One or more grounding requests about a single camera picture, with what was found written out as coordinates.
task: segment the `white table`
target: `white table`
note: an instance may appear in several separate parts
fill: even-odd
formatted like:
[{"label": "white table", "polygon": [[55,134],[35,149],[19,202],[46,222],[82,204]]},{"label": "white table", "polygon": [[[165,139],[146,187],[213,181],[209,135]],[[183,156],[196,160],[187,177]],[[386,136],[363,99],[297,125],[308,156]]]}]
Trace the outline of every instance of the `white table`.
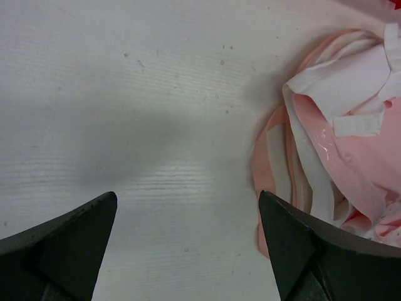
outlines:
[{"label": "white table", "polygon": [[322,37],[382,26],[331,0],[2,1],[0,238],[115,191],[94,300],[279,300],[256,134]]}]

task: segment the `table surface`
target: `table surface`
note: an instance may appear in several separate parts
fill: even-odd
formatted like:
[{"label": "table surface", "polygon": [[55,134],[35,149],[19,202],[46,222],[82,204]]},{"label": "table surface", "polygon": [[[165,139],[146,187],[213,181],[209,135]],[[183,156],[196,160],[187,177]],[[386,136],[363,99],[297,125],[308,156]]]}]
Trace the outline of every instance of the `table surface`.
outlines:
[{"label": "table surface", "polygon": [[115,191],[94,300],[279,300],[249,157],[345,2],[2,1],[0,238]]}]

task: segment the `wooden surface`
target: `wooden surface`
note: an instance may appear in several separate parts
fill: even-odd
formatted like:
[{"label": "wooden surface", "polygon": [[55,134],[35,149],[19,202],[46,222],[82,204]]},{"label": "wooden surface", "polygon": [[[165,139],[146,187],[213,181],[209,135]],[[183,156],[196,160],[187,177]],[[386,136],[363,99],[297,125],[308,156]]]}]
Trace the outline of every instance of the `wooden surface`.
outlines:
[{"label": "wooden surface", "polygon": [[279,300],[248,160],[331,0],[0,2],[0,238],[119,198],[94,300]]}]

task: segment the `red object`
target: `red object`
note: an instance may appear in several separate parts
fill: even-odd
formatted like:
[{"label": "red object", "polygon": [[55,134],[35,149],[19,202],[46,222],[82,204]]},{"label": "red object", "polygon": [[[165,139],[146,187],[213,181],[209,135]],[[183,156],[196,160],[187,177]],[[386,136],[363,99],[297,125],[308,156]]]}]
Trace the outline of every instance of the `red object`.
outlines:
[{"label": "red object", "polygon": [[395,9],[401,8],[401,0],[389,0],[389,1],[395,3]]}]

